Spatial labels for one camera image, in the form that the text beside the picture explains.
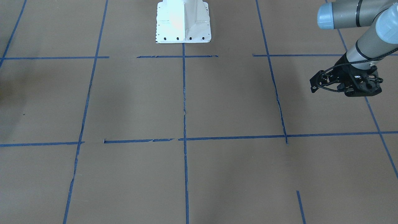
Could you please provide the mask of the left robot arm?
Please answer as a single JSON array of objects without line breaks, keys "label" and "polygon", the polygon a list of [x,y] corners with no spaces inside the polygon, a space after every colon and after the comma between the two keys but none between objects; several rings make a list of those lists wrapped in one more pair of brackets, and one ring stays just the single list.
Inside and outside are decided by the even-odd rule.
[{"label": "left robot arm", "polygon": [[370,69],[378,57],[397,48],[396,0],[336,0],[324,3],[317,12],[323,30],[363,29],[364,33],[345,53],[348,62]]}]

